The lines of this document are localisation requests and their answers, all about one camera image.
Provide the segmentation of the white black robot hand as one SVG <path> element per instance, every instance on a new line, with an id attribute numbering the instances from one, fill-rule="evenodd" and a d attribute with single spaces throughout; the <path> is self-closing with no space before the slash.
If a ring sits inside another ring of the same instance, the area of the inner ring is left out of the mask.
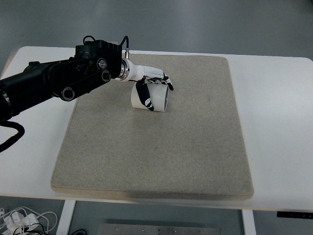
<path id="1" fill-rule="evenodd" d="M 163 72 L 163 70 L 149 66 L 135 65 L 129 59 L 122 59 L 121 82 L 135 81 L 135 88 L 141 104 L 148 110 L 154 111 L 148 85 L 143 82 L 138 82 L 144 78 L 145 80 L 162 80 L 162 83 L 167 85 L 171 91 L 174 90 L 170 78 Z"/>

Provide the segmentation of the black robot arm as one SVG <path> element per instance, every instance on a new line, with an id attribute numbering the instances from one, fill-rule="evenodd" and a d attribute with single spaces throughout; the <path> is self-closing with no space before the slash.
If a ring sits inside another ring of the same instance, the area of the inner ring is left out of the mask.
<path id="1" fill-rule="evenodd" d="M 139 100 L 154 110 L 148 84 L 166 85 L 173 90 L 170 78 L 161 69 L 134 65 L 129 60 L 125 36 L 120 44 L 89 36 L 75 48 L 74 57 L 54 62 L 30 62 L 23 72 L 0 81 L 0 119 L 7 121 L 19 113 L 52 97 L 72 101 L 110 80 L 136 83 Z"/>

